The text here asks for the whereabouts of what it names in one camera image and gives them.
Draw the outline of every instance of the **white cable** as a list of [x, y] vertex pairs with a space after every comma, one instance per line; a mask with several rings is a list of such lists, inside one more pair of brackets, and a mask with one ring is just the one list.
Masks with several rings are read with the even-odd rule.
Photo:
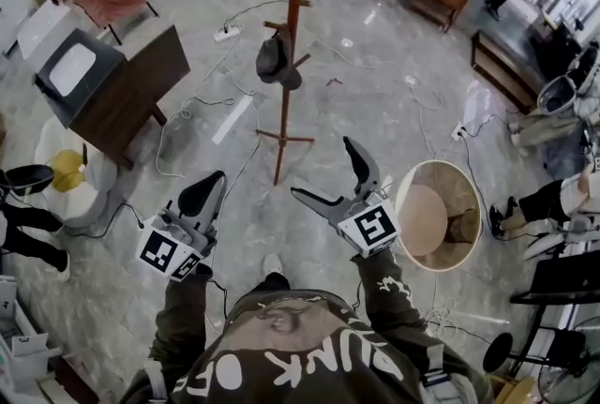
[[[458, 334], [458, 326], [454, 321], [450, 319], [452, 309], [457, 305], [457, 300], [451, 297], [449, 300], [444, 300], [441, 307], [435, 307], [435, 298], [438, 293], [438, 274], [435, 275], [435, 287], [433, 290], [433, 304], [431, 305], [430, 312], [425, 316], [425, 322], [427, 323], [427, 329], [437, 339], [447, 342], [453, 339]], [[436, 324], [438, 328], [435, 331], [429, 329], [430, 324]], [[454, 328], [454, 334], [450, 337], [447, 336], [448, 328]]]
[[[237, 41], [239, 40], [239, 38], [242, 36], [242, 32], [244, 31], [244, 28], [242, 26], [239, 26], [239, 30], [240, 30], [240, 33], [235, 38], [235, 41], [233, 42], [233, 44], [223, 54], [223, 57], [221, 57], [217, 61], [217, 63], [214, 66], [212, 66], [211, 69], [206, 73], [206, 75], [204, 76], [204, 78], [201, 80], [200, 85], [202, 85], [202, 84], [204, 84], [206, 82], [206, 80], [213, 74], [213, 72], [215, 72], [215, 69], [225, 60], [225, 58], [232, 51], [233, 46], [235, 46], [235, 44], [237, 43]], [[242, 89], [237, 84], [236, 84], [236, 86], [238, 87], [238, 89], [240, 89], [240, 91], [242, 91], [242, 92], [245, 93], [244, 89]], [[169, 123], [171, 122], [171, 120], [177, 114], [179, 114], [182, 119], [191, 119], [192, 113], [191, 113], [191, 111], [189, 109], [186, 109], [186, 106], [188, 105], [189, 102], [191, 102], [193, 100], [198, 100], [202, 104], [206, 104], [207, 106], [215, 106], [217, 104], [224, 104], [226, 106], [232, 106], [233, 104], [235, 104], [235, 99], [233, 97], [227, 97], [225, 99], [221, 99], [221, 100], [217, 100], [217, 101], [207, 101], [207, 100], [204, 100], [202, 97], [198, 96], [197, 94], [194, 94], [193, 96], [190, 96], [190, 97], [188, 97], [187, 99], [184, 100], [184, 102], [182, 103], [181, 108], [179, 109], [179, 111], [174, 112], [173, 114], [171, 114], [171, 116], [169, 116], [169, 119], [167, 119], [167, 122], [165, 123], [165, 125], [160, 130], [160, 142], [158, 143], [158, 150], [157, 150], [157, 156], [156, 156], [156, 159], [155, 159], [155, 164], [156, 164], [156, 167], [157, 167], [157, 171], [159, 173], [161, 173], [162, 175], [164, 175], [164, 176], [167, 176], [167, 177], [179, 177], [180, 179], [187, 179], [184, 175], [181, 175], [181, 174], [170, 174], [168, 172], [163, 172], [160, 169], [160, 167], [158, 166], [158, 157], [160, 156], [160, 150], [162, 149], [162, 142], [164, 140], [164, 134], [165, 134], [165, 129], [167, 128], [167, 125], [169, 125]]]
[[[227, 67], [225, 67], [225, 69], [231, 74], [232, 81], [233, 81], [233, 84], [235, 85], [235, 87], [237, 87], [240, 91], [242, 91], [246, 96], [252, 97], [252, 96], [254, 96], [256, 94], [256, 89], [249, 89], [249, 90], [244, 89], [242, 86], [240, 86], [238, 84], [237, 80], [235, 79], [235, 75], [233, 74], [233, 71], [231, 69], [227, 68]], [[250, 107], [252, 108], [252, 110], [254, 111], [254, 115], [256, 116], [256, 128], [258, 130], [258, 129], [261, 128], [261, 118], [259, 116], [258, 110], [254, 106], [254, 102], [253, 102], [252, 99], [250, 100]], [[244, 172], [244, 169], [246, 168], [247, 164], [250, 162], [250, 160], [252, 159], [252, 157], [259, 150], [260, 145], [261, 145], [261, 135], [257, 134], [256, 145], [254, 146], [254, 148], [252, 149], [252, 151], [248, 155], [246, 161], [244, 161], [244, 164], [242, 164], [242, 167], [240, 168], [240, 170], [237, 172], [237, 174], [233, 178], [232, 183], [230, 184], [229, 188], [225, 192], [225, 195], [223, 196], [223, 201], [221, 202], [221, 206], [220, 206], [220, 208], [218, 210], [218, 218], [217, 218], [217, 227], [216, 227], [215, 239], [218, 238], [218, 233], [220, 231], [221, 219], [223, 217], [223, 207], [225, 206], [225, 201], [227, 201], [227, 198], [229, 197], [230, 193], [232, 192], [233, 186], [235, 186], [235, 183], [237, 182], [237, 179], [239, 178], [240, 175], [242, 175], [242, 172]], [[213, 247], [213, 252], [211, 253], [210, 265], [209, 265], [209, 267], [211, 269], [213, 268], [213, 263], [215, 262], [215, 254], [217, 252], [217, 247], [218, 246]], [[208, 317], [208, 314], [204, 313], [204, 317], [208, 321], [208, 324], [213, 328], [213, 331], [215, 331], [218, 334], [223, 334], [222, 331], [219, 331], [216, 328], [216, 326], [213, 324], [213, 322]]]
[[[427, 147], [427, 151], [429, 152], [429, 155], [431, 157], [433, 157], [434, 159], [438, 158], [438, 154], [440, 152], [449, 152], [449, 153], [458, 153], [459, 151], [455, 151], [453, 149], [454, 147], [454, 143], [451, 144], [450, 148], [441, 148], [438, 149], [437, 151], [433, 151], [431, 149], [431, 145], [429, 145], [429, 139], [428, 139], [428, 135], [425, 132], [425, 128], [423, 126], [423, 109], [427, 109], [428, 111], [439, 111], [441, 109], [444, 108], [444, 102], [442, 99], [442, 96], [440, 96], [440, 94], [435, 91], [434, 89], [429, 89], [427, 88], [421, 81], [419, 81], [418, 78], [415, 78], [414, 76], [406, 76], [404, 78], [404, 82], [409, 86], [409, 89], [411, 90], [411, 96], [412, 96], [412, 100], [414, 100], [418, 106], [419, 106], [419, 127], [421, 128], [421, 134], [423, 134], [423, 140], [425, 141], [425, 146]], [[414, 92], [415, 89], [418, 88], [423, 88], [423, 89], [427, 89], [433, 96], [435, 96], [435, 98], [438, 100], [438, 105], [435, 107], [432, 106], [428, 106], [427, 104], [424, 104], [423, 102], [421, 102], [419, 100], [419, 98], [417, 97], [416, 93]]]
[[362, 65], [362, 64], [356, 64], [356, 63], [354, 63], [354, 62], [350, 61], [349, 59], [347, 59], [346, 57], [344, 57], [344, 55], [343, 55], [343, 54], [342, 54], [340, 51], [338, 51], [338, 50], [337, 50], [337, 49], [335, 49], [335, 48], [332, 48], [332, 47], [331, 47], [329, 44], [327, 44], [327, 43], [326, 43], [324, 40], [322, 40], [322, 39], [321, 39], [319, 36], [317, 36], [315, 33], [311, 32], [311, 31], [308, 31], [308, 29], [306, 29], [306, 27], [305, 27], [305, 26], [302, 26], [302, 28], [303, 28], [303, 29], [304, 29], [306, 32], [308, 32], [308, 33], [309, 33], [311, 36], [313, 36], [313, 37], [315, 38], [315, 40], [316, 40], [316, 41], [320, 42], [320, 43], [321, 43], [323, 46], [325, 46], [325, 47], [326, 47], [328, 50], [330, 50], [330, 51], [333, 51], [335, 54], [337, 54], [337, 56], [339, 56], [339, 57], [340, 57], [342, 60], [344, 60], [345, 62], [347, 62], [347, 63], [348, 63], [348, 64], [350, 64], [351, 66], [354, 66], [354, 67], [360, 67], [360, 68], [362, 68], [362, 69], [374, 69], [374, 68], [376, 68], [377, 66], [382, 66], [382, 65], [385, 65], [385, 64], [394, 64], [394, 63], [393, 63], [393, 62], [391, 62], [391, 61], [386, 61], [386, 62], [378, 63], [378, 64], [377, 64], [377, 66], [364, 66], [364, 65]]

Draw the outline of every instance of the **box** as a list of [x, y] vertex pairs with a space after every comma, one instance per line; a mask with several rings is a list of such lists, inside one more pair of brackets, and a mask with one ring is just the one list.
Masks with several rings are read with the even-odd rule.
[[14, 277], [0, 276], [0, 371], [11, 389], [18, 391], [48, 375], [48, 359], [60, 349], [48, 349], [48, 335], [38, 334], [17, 301]]

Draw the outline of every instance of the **shoe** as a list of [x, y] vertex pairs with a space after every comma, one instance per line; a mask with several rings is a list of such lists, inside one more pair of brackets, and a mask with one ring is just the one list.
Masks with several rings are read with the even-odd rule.
[[527, 149], [521, 146], [521, 136], [518, 132], [510, 135], [510, 142], [517, 148], [518, 153], [521, 154], [522, 157], [527, 157], [529, 155]]
[[283, 276], [283, 265], [277, 254], [267, 254], [262, 261], [262, 276], [267, 277], [271, 273], [278, 273]]
[[67, 253], [67, 267], [62, 272], [58, 270], [56, 271], [58, 273], [58, 276], [56, 277], [58, 282], [67, 282], [71, 278], [71, 255], [68, 253], [68, 251], [65, 252]]
[[518, 208], [517, 199], [515, 196], [511, 196], [508, 198], [508, 202], [506, 203], [506, 214], [504, 215], [506, 218], [512, 217], [515, 213], [515, 209]]
[[503, 213], [501, 213], [495, 205], [489, 208], [489, 225], [491, 233], [494, 237], [502, 237], [504, 231], [500, 229], [501, 222], [504, 221]]
[[489, 13], [489, 15], [494, 18], [496, 21], [500, 20], [500, 14], [498, 14], [498, 11], [496, 9], [492, 9], [490, 6], [486, 6], [486, 11]]

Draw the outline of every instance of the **black shoe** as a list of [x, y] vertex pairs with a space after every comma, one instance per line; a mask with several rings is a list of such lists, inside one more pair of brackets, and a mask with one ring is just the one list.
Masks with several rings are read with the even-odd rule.
[[515, 199], [515, 196], [511, 196], [508, 198], [508, 202], [506, 203], [506, 214], [505, 217], [509, 218], [512, 217], [513, 214], [515, 213], [515, 209], [518, 208], [518, 202], [517, 199]]
[[504, 231], [500, 229], [500, 223], [504, 221], [503, 213], [501, 213], [495, 205], [489, 208], [489, 225], [491, 226], [491, 233], [494, 237], [502, 237]]

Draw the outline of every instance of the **white sneaker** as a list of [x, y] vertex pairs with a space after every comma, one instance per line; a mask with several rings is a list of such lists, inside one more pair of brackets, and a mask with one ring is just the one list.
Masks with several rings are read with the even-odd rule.
[[71, 255], [68, 253], [68, 251], [66, 251], [67, 253], [67, 267], [65, 268], [65, 270], [62, 273], [59, 273], [58, 271], [56, 271], [58, 273], [56, 280], [58, 280], [58, 282], [67, 282], [70, 278], [71, 278]]
[[271, 273], [283, 275], [283, 265], [277, 254], [267, 254], [262, 261], [263, 277], [267, 277]]

